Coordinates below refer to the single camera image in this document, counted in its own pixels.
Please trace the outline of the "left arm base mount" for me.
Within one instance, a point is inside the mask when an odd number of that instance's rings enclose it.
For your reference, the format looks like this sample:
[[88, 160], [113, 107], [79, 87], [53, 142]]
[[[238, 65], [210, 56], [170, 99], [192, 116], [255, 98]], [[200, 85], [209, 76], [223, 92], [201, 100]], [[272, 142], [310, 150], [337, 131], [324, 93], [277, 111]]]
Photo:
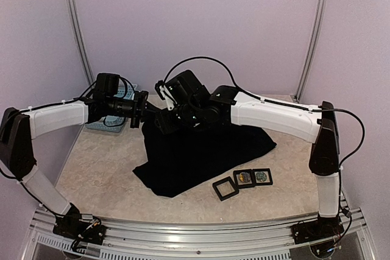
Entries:
[[92, 214], [82, 214], [72, 203], [66, 214], [52, 213], [55, 216], [53, 233], [72, 239], [70, 250], [81, 252], [86, 247], [81, 243], [102, 245], [107, 227], [102, 220]]

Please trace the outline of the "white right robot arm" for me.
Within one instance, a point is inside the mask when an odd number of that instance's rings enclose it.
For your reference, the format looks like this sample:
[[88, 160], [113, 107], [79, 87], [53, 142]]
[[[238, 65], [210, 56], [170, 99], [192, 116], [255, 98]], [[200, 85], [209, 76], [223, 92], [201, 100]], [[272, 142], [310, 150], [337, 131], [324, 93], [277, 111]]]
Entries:
[[233, 175], [233, 169], [169, 199], [162, 197], [158, 214], [163, 222], [231, 223], [279, 219], [308, 213], [321, 217], [312, 224], [312, 233], [324, 238], [335, 229], [339, 200], [338, 174], [318, 176], [308, 166], [311, 144], [291, 135], [268, 131], [277, 146], [267, 155], [237, 166], [237, 169], [269, 168], [270, 186], [240, 190], [220, 201], [212, 183]]

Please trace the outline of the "black garment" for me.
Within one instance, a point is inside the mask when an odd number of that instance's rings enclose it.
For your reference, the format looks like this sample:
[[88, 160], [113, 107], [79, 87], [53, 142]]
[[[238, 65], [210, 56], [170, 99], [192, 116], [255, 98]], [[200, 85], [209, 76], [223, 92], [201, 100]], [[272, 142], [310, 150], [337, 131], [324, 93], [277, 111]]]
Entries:
[[218, 125], [202, 131], [181, 128], [165, 135], [149, 120], [141, 131], [147, 161], [133, 173], [155, 195], [169, 198], [277, 146], [262, 128], [247, 125]]

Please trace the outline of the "green round brooch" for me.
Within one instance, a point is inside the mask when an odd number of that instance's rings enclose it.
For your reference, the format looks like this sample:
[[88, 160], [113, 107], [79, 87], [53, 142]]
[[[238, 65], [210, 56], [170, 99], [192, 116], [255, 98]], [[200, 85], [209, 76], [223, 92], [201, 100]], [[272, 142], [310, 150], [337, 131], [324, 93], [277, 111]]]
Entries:
[[267, 182], [268, 180], [268, 175], [265, 172], [256, 172], [255, 177], [258, 182]]

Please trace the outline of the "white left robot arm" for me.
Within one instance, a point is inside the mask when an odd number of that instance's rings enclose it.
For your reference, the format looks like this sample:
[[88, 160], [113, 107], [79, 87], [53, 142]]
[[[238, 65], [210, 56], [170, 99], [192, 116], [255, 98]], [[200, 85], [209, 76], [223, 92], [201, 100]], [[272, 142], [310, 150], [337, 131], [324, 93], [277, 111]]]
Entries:
[[60, 226], [77, 239], [85, 224], [75, 215], [78, 210], [56, 189], [55, 182], [83, 125], [106, 116], [129, 118], [136, 128], [152, 119], [160, 108], [148, 101], [145, 91], [133, 99], [90, 91], [72, 100], [37, 107], [5, 109], [1, 120], [1, 162], [6, 177], [17, 181], [42, 207], [63, 218]]

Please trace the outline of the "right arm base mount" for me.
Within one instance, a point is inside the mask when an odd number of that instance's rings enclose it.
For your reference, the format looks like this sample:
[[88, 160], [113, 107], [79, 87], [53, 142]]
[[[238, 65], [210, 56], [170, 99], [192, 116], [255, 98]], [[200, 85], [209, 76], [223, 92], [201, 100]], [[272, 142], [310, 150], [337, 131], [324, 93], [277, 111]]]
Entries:
[[300, 221], [291, 227], [294, 243], [304, 244], [333, 236], [343, 236], [348, 228], [344, 228], [339, 215], [321, 217], [309, 221]]

